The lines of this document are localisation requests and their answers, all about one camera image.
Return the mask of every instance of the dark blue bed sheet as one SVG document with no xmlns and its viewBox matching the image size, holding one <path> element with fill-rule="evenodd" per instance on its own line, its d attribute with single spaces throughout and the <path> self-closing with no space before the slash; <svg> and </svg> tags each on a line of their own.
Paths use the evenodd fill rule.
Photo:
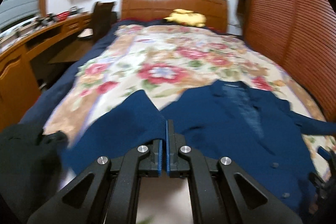
<svg viewBox="0 0 336 224">
<path fill-rule="evenodd" d="M 20 123 L 34 122 L 35 124 L 43 127 L 50 117 L 56 106 L 63 100 L 68 92 L 73 87 L 78 67 L 83 66 L 87 61 L 92 58 L 98 57 L 105 49 L 111 45 L 117 37 L 114 33 L 121 25 L 138 24 L 142 26 L 152 25 L 177 25 L 175 22 L 167 22 L 166 20 L 152 20 L 149 22 L 139 20 L 121 20 L 114 24 L 106 36 L 97 41 L 92 49 L 86 53 L 79 61 L 71 65 L 62 77 L 47 91 L 42 93 L 36 103 L 28 109 L 22 117 Z"/>
</svg>

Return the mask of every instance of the desk cabinet door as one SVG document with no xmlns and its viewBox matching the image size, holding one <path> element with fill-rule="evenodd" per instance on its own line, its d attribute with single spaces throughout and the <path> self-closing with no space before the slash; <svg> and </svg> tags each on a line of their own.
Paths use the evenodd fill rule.
<svg viewBox="0 0 336 224">
<path fill-rule="evenodd" d="M 40 95 L 25 46 L 0 61 L 0 130 L 20 121 Z"/>
</svg>

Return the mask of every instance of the red object on desk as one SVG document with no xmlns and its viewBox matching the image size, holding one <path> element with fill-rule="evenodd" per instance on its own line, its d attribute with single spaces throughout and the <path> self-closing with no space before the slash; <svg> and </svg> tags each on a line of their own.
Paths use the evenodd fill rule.
<svg viewBox="0 0 336 224">
<path fill-rule="evenodd" d="M 69 15 L 70 15 L 70 12 L 66 11 L 66 12 L 58 14 L 56 17 L 58 21 L 63 21 L 63 20 L 66 20 Z"/>
</svg>

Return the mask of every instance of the bed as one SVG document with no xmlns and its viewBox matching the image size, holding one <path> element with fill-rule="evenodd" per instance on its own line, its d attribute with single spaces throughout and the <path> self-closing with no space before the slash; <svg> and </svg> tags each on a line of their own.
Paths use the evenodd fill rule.
<svg viewBox="0 0 336 224">
<path fill-rule="evenodd" d="M 206 27 L 162 20 L 176 8 L 204 14 Z M 324 120 L 315 101 L 279 65 L 236 36 L 225 34 L 226 0 L 122 0 L 121 10 L 121 20 L 41 96 L 21 122 L 43 124 L 45 134 L 62 130 L 71 147 L 90 124 L 136 90 L 144 89 L 161 109 L 186 89 L 209 85 L 216 79 L 242 80 L 254 88 L 272 91 L 290 101 L 295 112 Z M 327 163 L 316 148 L 336 149 L 334 138 L 303 135 L 303 139 L 317 171 L 328 178 Z M 176 185 L 169 194 L 164 191 L 166 182 L 165 178 L 144 180 L 138 219 L 155 216 L 155 223 L 191 222 L 187 182 L 172 182 Z M 144 190 L 153 184 L 157 184 L 156 191 Z M 153 202 L 162 195 L 167 195 L 164 208 Z M 169 219 L 169 212 L 176 210 L 176 219 Z"/>
</svg>

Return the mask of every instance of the louvered door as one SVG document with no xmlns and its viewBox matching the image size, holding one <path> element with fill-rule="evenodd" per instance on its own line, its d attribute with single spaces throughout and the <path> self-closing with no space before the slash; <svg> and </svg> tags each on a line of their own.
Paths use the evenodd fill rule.
<svg viewBox="0 0 336 224">
<path fill-rule="evenodd" d="M 336 113 L 336 16 L 328 0 L 296 0 L 296 15 L 283 68 L 323 107 Z"/>
<path fill-rule="evenodd" d="M 295 0 L 251 0 L 245 39 L 252 48 L 280 63 L 294 20 Z"/>
</svg>

